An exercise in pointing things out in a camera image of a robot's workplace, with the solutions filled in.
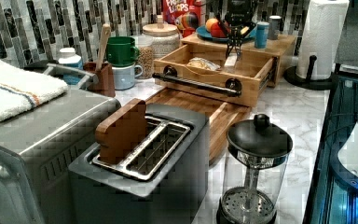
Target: green mug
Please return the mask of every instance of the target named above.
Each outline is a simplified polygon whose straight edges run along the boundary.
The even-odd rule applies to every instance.
[[[106,58],[114,67],[127,67],[139,57],[135,39],[129,36],[113,36],[107,40]]]

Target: wooden spoon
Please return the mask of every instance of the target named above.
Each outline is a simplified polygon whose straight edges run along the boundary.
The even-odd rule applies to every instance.
[[[110,36],[110,25],[105,23],[103,25],[103,29],[101,30],[101,39],[100,39],[100,50],[98,50],[98,60],[97,65],[95,67],[95,71],[101,71],[101,67],[103,65],[103,56],[106,51],[107,39]]]

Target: paper towel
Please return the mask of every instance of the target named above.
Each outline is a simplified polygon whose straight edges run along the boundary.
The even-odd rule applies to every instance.
[[[310,0],[298,53],[299,77],[306,78],[311,55],[317,57],[311,79],[330,77],[348,5],[349,0]]]

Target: white mug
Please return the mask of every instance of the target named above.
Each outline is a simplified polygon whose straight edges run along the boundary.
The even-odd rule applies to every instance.
[[[135,74],[135,68],[141,70],[140,73]],[[141,65],[135,63],[127,67],[112,67],[113,78],[115,81],[115,90],[126,90],[135,85],[135,78],[142,75],[144,69]]]

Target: paper towel holder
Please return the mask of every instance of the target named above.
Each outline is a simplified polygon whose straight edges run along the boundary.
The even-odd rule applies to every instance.
[[[300,77],[296,73],[296,66],[289,67],[284,71],[284,79],[286,79],[287,82],[289,82],[292,85],[313,90],[313,91],[326,91],[326,90],[332,90],[336,87],[338,79],[336,73],[331,73],[331,76],[326,79],[320,79],[320,80],[311,80],[313,66],[315,65],[315,61],[317,60],[317,57],[315,55],[310,56],[310,64],[308,65],[308,71],[306,78]]]

